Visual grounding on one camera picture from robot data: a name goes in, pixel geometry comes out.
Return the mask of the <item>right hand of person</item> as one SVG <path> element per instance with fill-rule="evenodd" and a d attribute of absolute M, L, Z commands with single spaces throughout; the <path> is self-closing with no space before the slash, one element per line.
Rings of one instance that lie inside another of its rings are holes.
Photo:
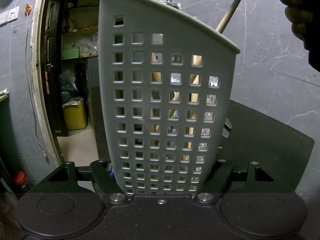
<path fill-rule="evenodd" d="M 303 41 L 309 65 L 319 71 L 319 0 L 280 0 L 293 34 Z"/>

